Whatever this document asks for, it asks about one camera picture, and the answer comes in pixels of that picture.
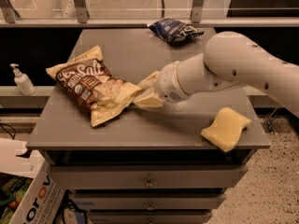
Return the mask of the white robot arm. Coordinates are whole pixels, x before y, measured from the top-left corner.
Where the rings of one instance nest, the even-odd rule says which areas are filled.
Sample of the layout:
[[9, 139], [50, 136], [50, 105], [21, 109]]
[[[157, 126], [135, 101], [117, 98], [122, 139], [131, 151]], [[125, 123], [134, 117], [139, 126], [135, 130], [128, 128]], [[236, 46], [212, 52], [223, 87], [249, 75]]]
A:
[[139, 86], [143, 92], [134, 104], [140, 107], [161, 107], [199, 92], [251, 86], [299, 116], [299, 66], [280, 60], [236, 32], [213, 35], [202, 53], [166, 65]]

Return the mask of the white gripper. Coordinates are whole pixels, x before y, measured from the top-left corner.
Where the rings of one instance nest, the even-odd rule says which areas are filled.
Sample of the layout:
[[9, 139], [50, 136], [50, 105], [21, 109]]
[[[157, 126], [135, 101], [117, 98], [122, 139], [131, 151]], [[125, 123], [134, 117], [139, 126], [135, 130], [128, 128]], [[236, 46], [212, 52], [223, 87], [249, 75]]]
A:
[[179, 61], [170, 63], [141, 80], [138, 86], [145, 91], [133, 103], [139, 107], [161, 107], [165, 100], [175, 104], [189, 99], [178, 82], [178, 64]]

